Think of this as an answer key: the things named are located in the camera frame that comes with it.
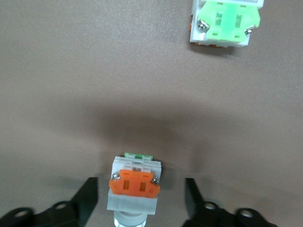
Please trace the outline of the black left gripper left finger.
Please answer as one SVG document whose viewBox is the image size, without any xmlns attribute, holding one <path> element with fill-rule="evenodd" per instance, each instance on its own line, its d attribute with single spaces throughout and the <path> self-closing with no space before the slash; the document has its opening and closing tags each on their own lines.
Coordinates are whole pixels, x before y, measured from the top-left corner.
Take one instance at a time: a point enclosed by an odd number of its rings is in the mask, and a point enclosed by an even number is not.
<svg viewBox="0 0 303 227">
<path fill-rule="evenodd" d="M 98 179 L 90 177 L 69 201 L 60 201 L 45 211 L 19 207 L 0 218 L 2 227 L 84 227 L 98 203 Z"/>
</svg>

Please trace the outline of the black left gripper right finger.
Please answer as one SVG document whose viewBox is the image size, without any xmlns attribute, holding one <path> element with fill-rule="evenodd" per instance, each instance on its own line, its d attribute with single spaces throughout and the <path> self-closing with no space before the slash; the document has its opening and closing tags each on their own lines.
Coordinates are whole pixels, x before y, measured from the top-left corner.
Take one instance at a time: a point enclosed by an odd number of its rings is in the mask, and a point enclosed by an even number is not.
<svg viewBox="0 0 303 227">
<path fill-rule="evenodd" d="M 275 227 L 258 211 L 238 208 L 234 213 L 206 201 L 193 178 L 185 179 L 185 202 L 189 219 L 186 227 Z"/>
</svg>

